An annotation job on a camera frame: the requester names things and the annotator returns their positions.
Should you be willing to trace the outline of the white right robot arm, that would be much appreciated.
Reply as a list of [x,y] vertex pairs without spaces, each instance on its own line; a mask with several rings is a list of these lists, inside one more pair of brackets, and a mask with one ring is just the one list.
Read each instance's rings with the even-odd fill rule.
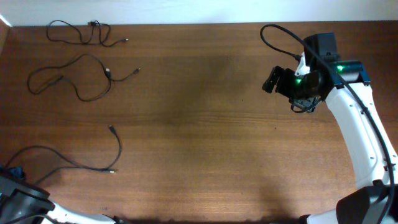
[[354,169],[357,190],[330,211],[300,223],[397,223],[397,153],[374,105],[371,81],[358,60],[342,60],[332,33],[300,39],[296,70],[275,66],[262,89],[288,98],[295,113],[322,102],[335,117]]

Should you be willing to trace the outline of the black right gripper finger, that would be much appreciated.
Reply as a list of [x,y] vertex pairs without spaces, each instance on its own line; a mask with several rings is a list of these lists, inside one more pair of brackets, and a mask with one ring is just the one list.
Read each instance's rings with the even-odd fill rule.
[[306,100],[294,100],[290,109],[294,113],[313,113],[320,104],[320,98],[308,98]]
[[268,79],[263,83],[262,90],[267,93],[272,93],[275,85],[277,84],[279,77],[283,74],[284,69],[280,66],[276,66],[271,70],[271,74]]

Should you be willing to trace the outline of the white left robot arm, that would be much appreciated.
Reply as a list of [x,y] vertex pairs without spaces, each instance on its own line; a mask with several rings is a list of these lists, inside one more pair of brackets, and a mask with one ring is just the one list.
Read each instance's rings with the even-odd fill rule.
[[5,223],[126,223],[119,217],[88,214],[61,206],[50,194],[25,181],[20,167],[1,166],[1,224]]

